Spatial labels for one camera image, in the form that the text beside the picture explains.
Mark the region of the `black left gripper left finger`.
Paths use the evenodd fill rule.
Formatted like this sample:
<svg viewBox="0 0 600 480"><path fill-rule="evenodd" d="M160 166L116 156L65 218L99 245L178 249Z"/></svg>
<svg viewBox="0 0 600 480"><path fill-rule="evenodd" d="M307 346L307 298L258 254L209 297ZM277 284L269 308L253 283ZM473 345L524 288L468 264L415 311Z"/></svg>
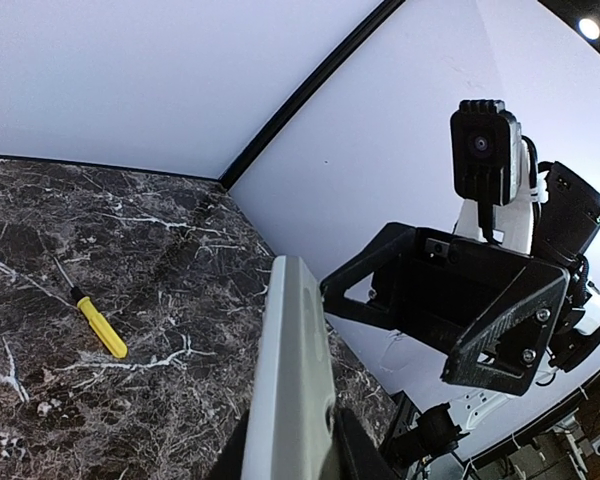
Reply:
<svg viewBox="0 0 600 480"><path fill-rule="evenodd" d="M247 409L208 473L208 480L241 479L249 416L250 410Z"/></svg>

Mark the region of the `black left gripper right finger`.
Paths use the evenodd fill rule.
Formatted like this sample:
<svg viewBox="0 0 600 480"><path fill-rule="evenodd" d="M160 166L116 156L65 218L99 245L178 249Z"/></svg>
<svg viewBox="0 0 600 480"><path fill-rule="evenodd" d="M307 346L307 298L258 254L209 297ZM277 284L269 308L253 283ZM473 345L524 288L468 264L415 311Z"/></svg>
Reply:
<svg viewBox="0 0 600 480"><path fill-rule="evenodd" d="M335 410L334 440L339 479L392 480L397 478L351 409Z"/></svg>

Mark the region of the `grey remote control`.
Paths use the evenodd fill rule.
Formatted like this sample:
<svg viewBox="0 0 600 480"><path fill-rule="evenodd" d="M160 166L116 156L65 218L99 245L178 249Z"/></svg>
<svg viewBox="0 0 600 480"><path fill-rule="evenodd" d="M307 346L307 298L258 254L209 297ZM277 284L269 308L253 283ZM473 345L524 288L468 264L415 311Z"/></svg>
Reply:
<svg viewBox="0 0 600 480"><path fill-rule="evenodd" d="M263 316L242 478L338 478L335 403L319 283L301 258L278 256Z"/></svg>

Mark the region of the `yellow handled screwdriver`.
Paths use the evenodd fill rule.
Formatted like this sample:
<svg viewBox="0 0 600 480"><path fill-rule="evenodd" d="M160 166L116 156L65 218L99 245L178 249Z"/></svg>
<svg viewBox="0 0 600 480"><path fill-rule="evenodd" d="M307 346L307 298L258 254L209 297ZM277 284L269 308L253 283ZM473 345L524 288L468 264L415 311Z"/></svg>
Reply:
<svg viewBox="0 0 600 480"><path fill-rule="evenodd" d="M53 260L59 273L70 288L70 295L74 300L77 309L86 318L89 326L99 338L101 343L113 357L117 359L124 359L128 355L128 347L126 343L114 330L106 317L95 306L91 298L73 283L62 267L60 261L57 258L53 258Z"/></svg>

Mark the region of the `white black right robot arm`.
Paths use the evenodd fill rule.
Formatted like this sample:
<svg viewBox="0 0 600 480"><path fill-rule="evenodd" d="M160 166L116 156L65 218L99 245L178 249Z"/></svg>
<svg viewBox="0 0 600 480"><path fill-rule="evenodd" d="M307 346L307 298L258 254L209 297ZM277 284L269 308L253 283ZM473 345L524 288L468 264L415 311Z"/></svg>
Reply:
<svg viewBox="0 0 600 480"><path fill-rule="evenodd" d="M321 284L323 307L443 353L445 383L522 396L543 355L571 371L600 342L585 250L600 194L518 133L452 136L452 232L391 222Z"/></svg>

